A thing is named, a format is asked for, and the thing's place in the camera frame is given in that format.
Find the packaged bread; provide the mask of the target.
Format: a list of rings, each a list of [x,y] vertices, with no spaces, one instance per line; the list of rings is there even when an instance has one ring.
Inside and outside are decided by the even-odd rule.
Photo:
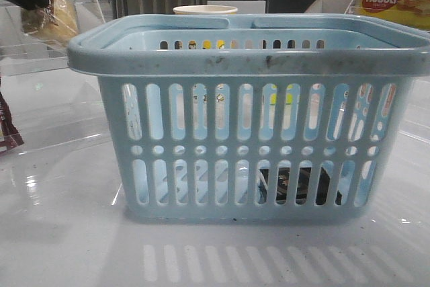
[[[21,26],[25,34],[66,47],[79,34],[74,0],[49,0],[42,9],[20,9]]]

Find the black tissue pack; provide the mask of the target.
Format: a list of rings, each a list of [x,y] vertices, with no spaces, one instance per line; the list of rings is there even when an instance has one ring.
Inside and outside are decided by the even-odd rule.
[[[308,196],[308,187],[310,181],[312,168],[301,167],[298,176],[298,185],[296,190],[296,203],[299,205],[305,204]],[[327,201],[327,195],[329,192],[329,184],[331,178],[325,168],[321,167],[320,175],[318,180],[318,188],[316,193],[316,205],[324,205]],[[276,190],[276,202],[278,204],[284,204],[288,197],[288,186],[290,182],[290,168],[281,167],[278,170],[277,175],[277,190]],[[264,204],[267,200],[269,184],[269,169],[259,169],[257,174],[257,188],[259,191],[259,197],[257,199],[258,204]]]

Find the light blue plastic basket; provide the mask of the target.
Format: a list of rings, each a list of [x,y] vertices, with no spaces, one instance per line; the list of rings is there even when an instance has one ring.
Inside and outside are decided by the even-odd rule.
[[[67,54],[97,77],[137,217],[340,222],[372,201],[413,79],[429,74],[429,33],[362,15],[130,15]],[[321,167],[331,181],[316,205]]]

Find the clear acrylic display stand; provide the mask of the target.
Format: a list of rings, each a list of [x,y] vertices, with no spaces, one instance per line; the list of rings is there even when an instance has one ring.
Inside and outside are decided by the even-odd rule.
[[[74,0],[79,33],[104,24],[99,0]],[[1,0],[1,95],[24,144],[1,156],[45,149],[58,128],[103,116],[97,80],[68,67],[67,47],[25,34],[21,7]]]

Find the dark red snack packet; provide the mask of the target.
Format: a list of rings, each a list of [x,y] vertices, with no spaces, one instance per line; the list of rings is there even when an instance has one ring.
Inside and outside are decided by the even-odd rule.
[[[13,125],[12,116],[3,95],[1,95],[1,154],[21,146],[24,140],[18,129]]]

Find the cream paper cup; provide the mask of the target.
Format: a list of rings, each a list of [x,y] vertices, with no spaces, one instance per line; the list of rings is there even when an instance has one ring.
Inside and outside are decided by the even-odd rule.
[[[238,9],[225,5],[186,5],[173,8],[175,15],[228,15],[236,14]]]

